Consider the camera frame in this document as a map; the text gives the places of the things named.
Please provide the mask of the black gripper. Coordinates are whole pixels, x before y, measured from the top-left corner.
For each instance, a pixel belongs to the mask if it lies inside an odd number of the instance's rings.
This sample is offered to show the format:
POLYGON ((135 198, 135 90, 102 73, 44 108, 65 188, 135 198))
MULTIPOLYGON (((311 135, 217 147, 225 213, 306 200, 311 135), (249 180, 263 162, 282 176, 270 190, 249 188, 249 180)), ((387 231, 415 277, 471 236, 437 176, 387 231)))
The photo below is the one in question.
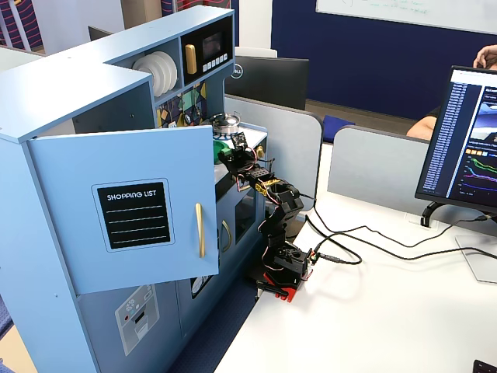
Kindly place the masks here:
POLYGON ((221 149, 217 158, 222 162, 228 172, 235 176, 247 176, 251 171, 259 168, 257 156, 253 150, 221 149))

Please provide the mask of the person bare hand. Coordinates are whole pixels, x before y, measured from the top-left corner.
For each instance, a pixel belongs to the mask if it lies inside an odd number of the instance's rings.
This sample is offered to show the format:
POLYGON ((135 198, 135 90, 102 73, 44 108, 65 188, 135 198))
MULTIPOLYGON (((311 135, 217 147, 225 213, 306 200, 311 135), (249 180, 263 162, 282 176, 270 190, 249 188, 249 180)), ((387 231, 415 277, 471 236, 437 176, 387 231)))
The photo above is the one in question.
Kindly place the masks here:
POLYGON ((496 70, 497 45, 483 47, 473 61, 474 68, 496 70))

